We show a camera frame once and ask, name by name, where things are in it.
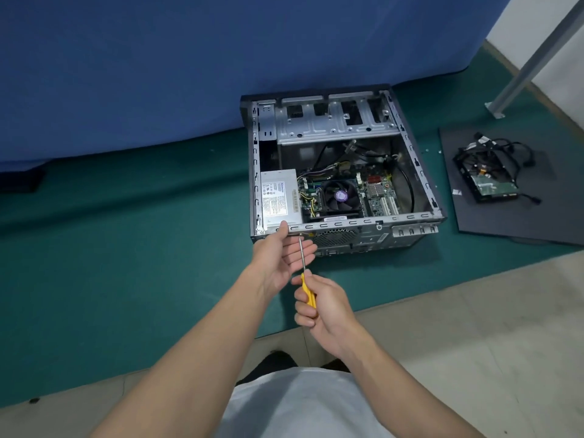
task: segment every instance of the metal computer chassis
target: metal computer chassis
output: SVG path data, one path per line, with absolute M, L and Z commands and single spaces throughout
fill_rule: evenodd
M 374 119 L 367 106 L 367 100 L 373 97 L 381 97 L 384 101 L 382 123 L 378 118 Z M 343 113 L 340 102 L 348 100 L 357 102 L 362 124 L 347 124 L 347 114 Z M 312 106 L 323 102 L 329 104 L 325 125 L 322 125 L 322 120 L 317 120 L 321 117 L 315 116 Z M 290 105 L 303 110 L 302 119 L 289 118 L 286 108 Z M 411 246 L 426 235 L 436 234 L 439 224 L 446 219 L 440 201 L 434 194 L 434 184 L 426 174 L 418 146 L 390 85 L 246 95 L 241 97 L 240 109 L 248 130 L 250 235 L 253 242 L 276 230 L 276 227 L 264 224 L 259 153 L 262 142 L 273 143 L 273 140 L 277 140 L 278 154 L 285 157 L 284 149 L 290 145 L 391 135 L 402 141 L 403 158 L 415 177 L 412 182 L 416 182 L 417 191 L 427 200 L 425 208 L 416 209 L 414 213 L 290 224 L 290 234 L 309 236 L 314 240 L 318 245 L 317 256 Z M 280 169 L 283 168 L 283 161 L 286 159 L 280 159 Z

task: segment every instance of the person's right hand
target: person's right hand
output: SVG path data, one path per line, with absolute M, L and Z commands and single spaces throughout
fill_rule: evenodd
M 304 280 L 316 296 L 317 309 L 307 304 L 308 295 L 300 287 L 294 292 L 297 300 L 294 320 L 300 326 L 309 327 L 323 349 L 341 358 L 347 337 L 359 327 L 347 294 L 333 280 L 313 275 L 308 269 Z M 292 284 L 302 286 L 302 278 L 292 278 Z

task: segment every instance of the computer case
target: computer case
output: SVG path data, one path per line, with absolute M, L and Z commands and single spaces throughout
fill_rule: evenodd
M 250 235 L 286 220 L 317 256 L 407 247 L 446 214 L 390 85 L 245 95 Z

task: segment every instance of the person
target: person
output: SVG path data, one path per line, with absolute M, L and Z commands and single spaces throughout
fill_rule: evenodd
M 350 373 L 292 367 L 234 389 L 268 303 L 302 268 L 299 238 L 279 230 L 253 246 L 251 263 L 216 306 L 179 340 L 93 431 L 101 437 L 480 437 L 377 345 L 345 291 L 311 274 L 296 323 Z M 305 262 L 317 246 L 303 240 Z M 292 284 L 301 285 L 299 276 Z

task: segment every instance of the metal pole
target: metal pole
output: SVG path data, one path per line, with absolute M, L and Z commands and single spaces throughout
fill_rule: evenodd
M 568 42 L 570 38 L 584 24 L 584 0 L 578 0 L 568 15 L 560 21 L 559 25 L 551 32 L 545 41 L 539 46 L 527 63 L 505 86 L 497 98 L 490 103 L 485 103 L 486 108 L 495 118 L 504 118 L 503 110 L 521 92 L 533 77 L 553 58 L 553 56 Z

